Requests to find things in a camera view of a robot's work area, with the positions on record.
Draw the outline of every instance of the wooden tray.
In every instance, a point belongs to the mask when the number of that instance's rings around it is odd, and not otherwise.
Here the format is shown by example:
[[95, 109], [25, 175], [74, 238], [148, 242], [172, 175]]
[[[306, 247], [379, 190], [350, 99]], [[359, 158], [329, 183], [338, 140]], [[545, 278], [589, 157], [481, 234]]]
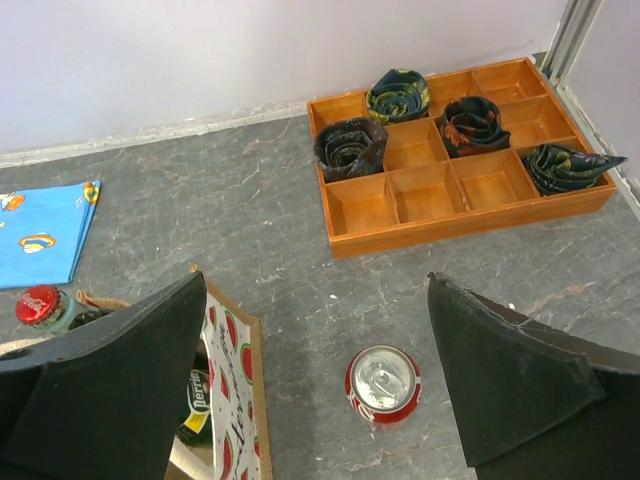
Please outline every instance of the wooden tray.
[[[542, 196], [521, 157], [540, 143], [591, 152], [575, 122], [528, 58], [427, 77], [429, 117], [389, 125], [384, 173], [325, 183], [318, 166], [329, 243], [337, 258], [593, 212], [613, 195], [596, 186]], [[308, 102], [311, 135], [369, 116], [358, 90]], [[449, 102], [480, 95], [495, 102], [511, 132], [509, 149], [451, 159], [436, 121]]]

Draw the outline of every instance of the gray marble floor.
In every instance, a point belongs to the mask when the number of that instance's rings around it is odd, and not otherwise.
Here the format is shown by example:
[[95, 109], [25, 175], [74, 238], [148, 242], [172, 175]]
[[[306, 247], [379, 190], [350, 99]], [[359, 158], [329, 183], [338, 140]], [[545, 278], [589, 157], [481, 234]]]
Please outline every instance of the gray marble floor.
[[[334, 260], [306, 118], [0, 170], [0, 191], [100, 178], [68, 290], [136, 300], [202, 267], [263, 325], [276, 479], [473, 478], [427, 312], [429, 271], [604, 345], [640, 353], [640, 224], [614, 196], [598, 213]], [[0, 335], [19, 291], [0, 292]], [[422, 369], [415, 414], [372, 431], [343, 376], [387, 342]]]

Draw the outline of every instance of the red bottle cap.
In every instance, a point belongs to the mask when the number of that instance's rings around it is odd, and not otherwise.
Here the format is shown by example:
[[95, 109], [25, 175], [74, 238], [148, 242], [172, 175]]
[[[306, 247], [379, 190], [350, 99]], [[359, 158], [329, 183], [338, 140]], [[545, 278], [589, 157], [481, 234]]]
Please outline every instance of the red bottle cap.
[[25, 325], [44, 322], [58, 309], [60, 292], [51, 285], [37, 285], [22, 294], [16, 305], [16, 317]]

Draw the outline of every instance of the blue cloth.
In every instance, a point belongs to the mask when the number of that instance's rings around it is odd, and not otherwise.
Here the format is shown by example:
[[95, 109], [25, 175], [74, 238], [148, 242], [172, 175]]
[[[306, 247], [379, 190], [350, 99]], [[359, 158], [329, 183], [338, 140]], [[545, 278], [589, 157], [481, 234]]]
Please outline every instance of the blue cloth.
[[100, 182], [0, 192], [0, 288], [69, 283]]

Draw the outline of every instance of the red soda can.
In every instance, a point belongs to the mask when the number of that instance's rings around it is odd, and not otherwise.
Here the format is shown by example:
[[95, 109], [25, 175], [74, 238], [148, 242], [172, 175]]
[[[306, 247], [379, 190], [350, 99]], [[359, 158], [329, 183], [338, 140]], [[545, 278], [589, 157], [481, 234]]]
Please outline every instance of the red soda can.
[[344, 380], [349, 403], [369, 422], [404, 420], [418, 406], [420, 370], [406, 353], [389, 345], [374, 345], [358, 353]]

